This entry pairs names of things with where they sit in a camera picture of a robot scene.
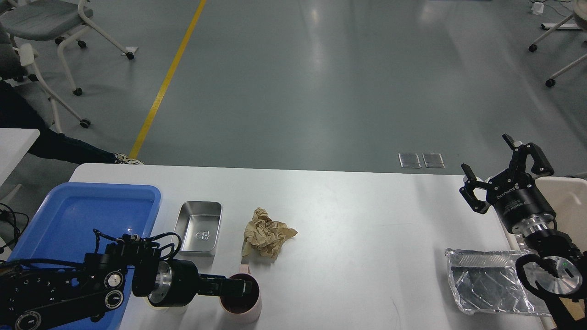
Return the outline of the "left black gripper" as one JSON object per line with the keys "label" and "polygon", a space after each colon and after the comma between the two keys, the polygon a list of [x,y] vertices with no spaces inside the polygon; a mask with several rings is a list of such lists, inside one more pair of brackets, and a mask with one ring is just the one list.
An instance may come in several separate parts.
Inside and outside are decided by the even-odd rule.
{"label": "left black gripper", "polygon": [[196,294],[214,297],[244,297],[252,291],[252,281],[222,275],[200,274],[192,261],[160,261],[155,287],[148,295],[153,307],[184,307]]}

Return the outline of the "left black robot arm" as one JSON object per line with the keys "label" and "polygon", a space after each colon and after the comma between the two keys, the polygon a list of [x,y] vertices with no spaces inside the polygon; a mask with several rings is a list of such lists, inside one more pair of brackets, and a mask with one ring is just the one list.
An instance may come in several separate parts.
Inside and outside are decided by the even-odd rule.
{"label": "left black robot arm", "polygon": [[82,263],[15,259],[1,265],[1,325],[46,330],[88,318],[99,322],[125,302],[124,288],[156,308],[187,306],[197,295],[243,298],[252,282],[201,274],[195,263],[176,259],[182,238],[162,246],[171,232],[115,238],[94,229],[95,249]]}

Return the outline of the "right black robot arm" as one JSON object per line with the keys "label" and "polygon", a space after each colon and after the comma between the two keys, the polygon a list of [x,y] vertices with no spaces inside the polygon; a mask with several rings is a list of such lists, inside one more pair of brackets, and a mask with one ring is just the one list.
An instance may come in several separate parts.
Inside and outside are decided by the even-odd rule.
{"label": "right black robot arm", "polygon": [[527,291],[543,300],[556,328],[584,330],[586,318],[575,319],[563,300],[586,300],[586,253],[558,230],[556,212],[536,185],[554,170],[538,145],[516,142],[509,134],[502,138],[512,151],[508,167],[481,181],[463,163],[460,194],[472,211],[483,215],[493,208],[508,233],[522,236],[531,253],[517,259],[516,275]]}

